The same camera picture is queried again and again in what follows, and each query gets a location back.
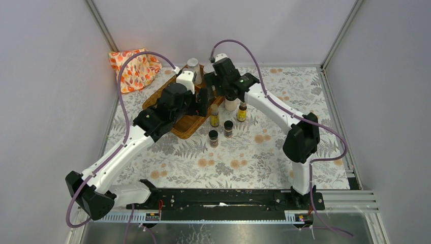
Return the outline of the blue label pellet jar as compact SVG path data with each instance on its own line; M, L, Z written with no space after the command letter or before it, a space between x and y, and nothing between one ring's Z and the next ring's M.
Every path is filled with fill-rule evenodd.
M214 68L213 68L213 65L212 65L212 64L206 64L206 65L203 67L203 74L204 74L204 75L205 75L205 74L212 73L212 72L214 72Z
M191 58L187 61L187 66L189 69L193 69L196 73L194 84L200 85L202 83L202 76L199 61L196 58Z

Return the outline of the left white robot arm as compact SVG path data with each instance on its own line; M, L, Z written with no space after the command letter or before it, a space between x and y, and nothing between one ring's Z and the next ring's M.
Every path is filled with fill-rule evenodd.
M180 83L167 85L160 96L134 118L125 138L108 156L101 157L81 173L68 173L65 181L73 202L91 220L99 220L113 208L131 203L140 203L146 209L155 207L158 196L145 184L120 186L114 181L141 150L155 144L183 117L206 117L211 93L207 87L195 94Z

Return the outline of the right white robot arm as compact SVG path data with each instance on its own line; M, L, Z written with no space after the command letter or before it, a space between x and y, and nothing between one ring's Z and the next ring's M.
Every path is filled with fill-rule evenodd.
M292 161L294 180L291 201L294 207L305 209L312 202L313 190L310 164L320 142L318 121L313 113L303 114L273 96L261 77L240 74L225 54L210 58L213 71L205 74L207 84L215 86L221 95L238 98L271 119L286 134L283 152Z

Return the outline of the yellow label sauce bottle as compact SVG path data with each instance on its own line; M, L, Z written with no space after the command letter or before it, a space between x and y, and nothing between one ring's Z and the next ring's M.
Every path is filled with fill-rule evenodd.
M211 109L210 124L212 127L218 127L220 125L218 105L211 104L210 109Z

